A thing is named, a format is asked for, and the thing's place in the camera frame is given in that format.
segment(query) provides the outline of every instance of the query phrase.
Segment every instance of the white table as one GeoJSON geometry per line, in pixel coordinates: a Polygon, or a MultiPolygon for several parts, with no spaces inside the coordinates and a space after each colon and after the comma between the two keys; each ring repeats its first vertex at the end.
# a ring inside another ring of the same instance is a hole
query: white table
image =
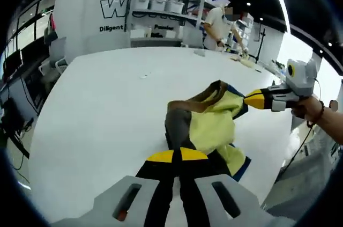
{"type": "MultiPolygon", "coordinates": [[[[79,217],[96,196],[147,157],[167,150],[167,102],[194,96],[218,79],[243,94],[275,77],[228,55],[147,47],[76,58],[58,80],[38,118],[31,145],[32,200],[50,222],[79,217]]],[[[236,139],[252,160],[240,184],[265,200],[284,161],[292,116],[249,108],[235,120],[236,139]]],[[[180,198],[166,226],[186,226],[180,198]]]]}

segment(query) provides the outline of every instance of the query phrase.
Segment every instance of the yellow cloth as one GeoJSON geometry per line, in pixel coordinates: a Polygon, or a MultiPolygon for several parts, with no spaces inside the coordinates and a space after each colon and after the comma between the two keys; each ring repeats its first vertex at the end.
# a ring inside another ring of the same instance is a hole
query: yellow cloth
{"type": "MultiPolygon", "coordinates": [[[[211,100],[214,92],[205,101],[211,100]]],[[[244,164],[245,155],[239,148],[232,147],[235,123],[233,117],[243,107],[243,97],[226,91],[223,97],[204,112],[192,113],[189,137],[197,150],[208,155],[217,149],[234,175],[244,164]]]]}

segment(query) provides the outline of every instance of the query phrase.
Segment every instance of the white shirt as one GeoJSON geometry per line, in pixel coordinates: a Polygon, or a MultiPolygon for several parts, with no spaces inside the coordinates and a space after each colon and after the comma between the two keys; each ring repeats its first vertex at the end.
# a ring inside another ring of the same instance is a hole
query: white shirt
{"type": "MultiPolygon", "coordinates": [[[[210,24],[215,35],[219,39],[227,39],[231,30],[237,29],[236,22],[227,23],[223,20],[224,11],[223,8],[213,8],[207,15],[205,22],[210,24]]],[[[207,34],[204,40],[204,47],[209,50],[216,50],[217,42],[207,34]]]]}

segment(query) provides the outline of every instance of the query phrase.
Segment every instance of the monitor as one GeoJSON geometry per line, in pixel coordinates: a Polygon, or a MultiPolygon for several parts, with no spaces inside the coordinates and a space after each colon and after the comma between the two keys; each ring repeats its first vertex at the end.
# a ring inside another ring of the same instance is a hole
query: monitor
{"type": "Polygon", "coordinates": [[[20,50],[15,51],[4,62],[4,79],[5,81],[21,66],[20,50]]]}
{"type": "Polygon", "coordinates": [[[23,64],[37,61],[42,57],[49,57],[49,47],[44,43],[44,37],[36,39],[21,50],[23,64]]]}

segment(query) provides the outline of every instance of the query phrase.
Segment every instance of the bracelet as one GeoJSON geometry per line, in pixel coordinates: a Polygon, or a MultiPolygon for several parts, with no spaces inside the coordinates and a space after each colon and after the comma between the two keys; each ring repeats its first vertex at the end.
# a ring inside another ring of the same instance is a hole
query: bracelet
{"type": "Polygon", "coordinates": [[[311,124],[309,121],[307,121],[307,127],[309,128],[312,128],[319,121],[319,119],[323,116],[325,106],[324,106],[323,101],[319,101],[319,102],[322,104],[322,110],[320,110],[320,114],[315,119],[315,121],[313,121],[311,124]]]}

